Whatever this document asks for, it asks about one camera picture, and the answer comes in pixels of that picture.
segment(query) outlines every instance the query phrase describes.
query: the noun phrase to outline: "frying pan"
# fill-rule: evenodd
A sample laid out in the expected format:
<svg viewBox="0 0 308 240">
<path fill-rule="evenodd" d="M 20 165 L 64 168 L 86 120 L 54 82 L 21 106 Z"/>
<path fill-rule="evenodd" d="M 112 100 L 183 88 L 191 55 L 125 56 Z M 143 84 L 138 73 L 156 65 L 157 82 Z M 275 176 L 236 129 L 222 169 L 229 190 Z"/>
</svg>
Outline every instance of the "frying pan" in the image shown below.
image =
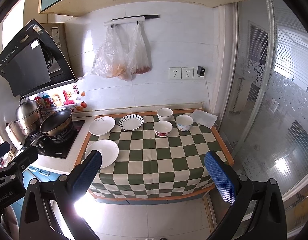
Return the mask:
<svg viewBox="0 0 308 240">
<path fill-rule="evenodd" d="M 40 132 L 43 134 L 34 140 L 30 145 L 36 145 L 38 140 L 44 136 L 55 136 L 60 134 L 71 123 L 73 113 L 71 109 L 66 108 L 48 116 L 40 126 Z"/>
</svg>

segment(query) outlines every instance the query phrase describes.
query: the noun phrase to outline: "plate with black stripe pattern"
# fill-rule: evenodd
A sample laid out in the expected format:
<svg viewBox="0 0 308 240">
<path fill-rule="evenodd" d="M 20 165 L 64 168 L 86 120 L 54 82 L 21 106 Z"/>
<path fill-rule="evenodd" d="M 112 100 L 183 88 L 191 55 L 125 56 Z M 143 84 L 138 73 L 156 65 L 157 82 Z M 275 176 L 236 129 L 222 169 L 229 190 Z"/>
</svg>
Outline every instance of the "plate with black stripe pattern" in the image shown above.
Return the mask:
<svg viewBox="0 0 308 240">
<path fill-rule="evenodd" d="M 144 123 L 144 118 L 138 114 L 129 114 L 124 116 L 118 122 L 119 128 L 123 131 L 130 132 L 140 128 Z"/>
</svg>

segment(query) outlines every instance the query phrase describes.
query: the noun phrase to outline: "plastic bag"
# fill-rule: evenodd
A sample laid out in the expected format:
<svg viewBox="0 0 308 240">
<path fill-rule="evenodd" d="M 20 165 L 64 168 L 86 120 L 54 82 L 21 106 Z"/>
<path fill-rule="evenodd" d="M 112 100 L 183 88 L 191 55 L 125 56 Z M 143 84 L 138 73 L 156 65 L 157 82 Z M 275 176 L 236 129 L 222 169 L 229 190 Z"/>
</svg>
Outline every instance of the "plastic bag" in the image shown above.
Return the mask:
<svg viewBox="0 0 308 240">
<path fill-rule="evenodd" d="M 129 81 L 131 74 L 127 70 L 126 54 L 116 29 L 116 27 L 108 26 L 106 41 L 99 47 L 95 55 L 91 74 L 105 78 L 118 77 Z"/>
<path fill-rule="evenodd" d="M 127 68 L 132 74 L 143 74 L 151 70 L 139 24 L 136 25 L 129 42 Z"/>
</svg>

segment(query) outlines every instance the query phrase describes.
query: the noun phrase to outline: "green and white checkered tablecloth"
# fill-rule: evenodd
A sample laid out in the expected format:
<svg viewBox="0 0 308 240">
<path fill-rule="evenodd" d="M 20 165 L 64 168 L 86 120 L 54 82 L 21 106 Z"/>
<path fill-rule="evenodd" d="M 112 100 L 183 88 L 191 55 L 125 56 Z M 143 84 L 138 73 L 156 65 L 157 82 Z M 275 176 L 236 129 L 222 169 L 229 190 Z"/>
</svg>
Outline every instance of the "green and white checkered tablecloth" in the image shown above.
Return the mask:
<svg viewBox="0 0 308 240">
<path fill-rule="evenodd" d="M 155 135 L 156 115 L 144 116 L 144 125 L 132 132 L 118 127 L 103 136 L 91 135 L 87 148 L 97 140 L 109 139 L 118 144 L 119 155 L 110 166 L 100 169 L 90 189 L 107 198 L 157 198 L 182 196 L 213 184 L 204 166 L 204 156 L 214 150 L 226 162 L 211 129 L 194 123 L 182 132 L 173 125 L 167 138 Z"/>
</svg>

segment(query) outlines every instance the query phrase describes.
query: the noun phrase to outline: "plate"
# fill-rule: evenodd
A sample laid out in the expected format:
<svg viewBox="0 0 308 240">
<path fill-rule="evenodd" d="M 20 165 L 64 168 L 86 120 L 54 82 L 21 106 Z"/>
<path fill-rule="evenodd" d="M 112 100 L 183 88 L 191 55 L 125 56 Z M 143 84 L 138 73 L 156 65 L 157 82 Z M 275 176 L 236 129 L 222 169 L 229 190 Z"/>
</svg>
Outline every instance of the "plate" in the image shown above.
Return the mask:
<svg viewBox="0 0 308 240">
<path fill-rule="evenodd" d="M 100 136 L 109 133 L 115 126 L 115 119 L 110 116 L 103 116 L 95 119 L 89 125 L 89 132 L 93 135 Z"/>
<path fill-rule="evenodd" d="M 141 117 L 138 114 L 129 114 L 127 116 L 124 116 L 121 120 L 118 122 L 119 128 L 121 128 L 123 131 L 134 131 L 141 127 L 144 123 L 144 118 Z"/>
<path fill-rule="evenodd" d="M 111 140 L 100 140 L 94 142 L 87 148 L 85 158 L 92 150 L 97 150 L 102 154 L 102 166 L 100 166 L 100 168 L 105 168 L 111 165 L 117 159 L 119 153 L 118 145 Z"/>
</svg>

